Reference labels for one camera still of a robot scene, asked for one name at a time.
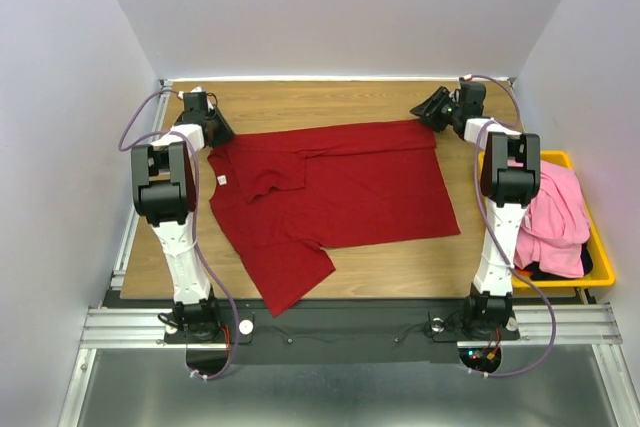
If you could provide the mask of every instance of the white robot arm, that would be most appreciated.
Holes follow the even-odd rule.
[[[467,327],[496,328],[505,327],[513,315],[510,269],[520,223],[540,188],[540,138],[482,117],[485,95],[482,83],[460,79],[454,93],[440,87],[411,113],[436,132],[451,125],[462,140],[476,145],[477,150],[485,150],[480,190],[485,197],[487,230],[462,320]],[[503,259],[491,232],[509,263]]]
[[[180,333],[176,342],[202,342],[215,338],[221,323],[196,252],[197,186],[190,155],[227,142],[234,133],[201,88],[182,97],[185,109],[176,125],[160,139],[131,150],[133,203],[160,240],[171,273],[174,306],[166,323]]]

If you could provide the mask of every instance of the pink cloth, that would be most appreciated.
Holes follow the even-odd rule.
[[[514,262],[524,268],[575,279],[584,276],[580,252],[589,239],[589,217],[580,183],[571,169],[540,162],[540,192],[520,225]]]

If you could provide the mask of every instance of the wooden tabletop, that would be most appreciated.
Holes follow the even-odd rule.
[[[409,109],[440,85],[455,83],[406,82],[217,82],[174,84],[175,90],[201,85],[215,92],[220,109],[238,134],[274,132],[358,122],[413,118]],[[169,101],[164,128],[182,111],[175,96]],[[485,115],[515,120],[509,97],[496,85],[487,85]],[[484,226],[475,204],[472,183],[473,146],[452,131],[436,135],[440,168],[462,233],[458,236],[411,240],[329,250],[336,271],[306,298],[464,297],[478,268]],[[220,230],[208,199],[215,190],[215,174],[200,152],[198,240],[214,271],[235,297],[260,295],[240,258]],[[219,288],[216,295],[222,296]],[[138,222],[127,273],[121,291],[126,299],[170,299],[169,270],[146,221]]]

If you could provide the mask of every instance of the yellow tray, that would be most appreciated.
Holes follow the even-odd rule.
[[[484,153],[480,154],[480,165],[482,165],[482,160],[484,157],[483,154]],[[569,156],[565,152],[562,152],[560,150],[543,150],[542,152],[540,152],[540,158],[552,164],[561,165],[562,167],[573,169]],[[534,284],[538,287],[580,287],[586,289],[589,287],[605,287],[607,285],[613,285],[615,283],[616,276],[613,273],[611,262],[609,262],[609,257],[607,257],[607,253],[604,250],[602,240],[600,239],[600,234],[598,233],[596,224],[593,221],[593,217],[591,217],[591,212],[589,212],[589,207],[586,206],[586,209],[587,215],[589,216],[589,221],[591,222],[591,237],[587,242],[587,249],[589,250],[589,254],[591,255],[591,259],[593,260],[593,270],[591,271],[591,273],[589,273],[589,275],[585,275],[580,279],[541,280],[534,282]],[[530,288],[529,286],[527,286],[527,284],[516,278],[513,279],[513,287],[516,289]]]

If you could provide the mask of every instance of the white backdrop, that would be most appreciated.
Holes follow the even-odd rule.
[[[118,136],[156,76],[116,0],[0,12],[0,425],[48,427],[131,208]]]
[[[527,129],[568,150],[617,270],[609,296],[640,382],[639,0],[563,0],[516,82]]]
[[[560,0],[119,0],[162,77],[516,75]]]

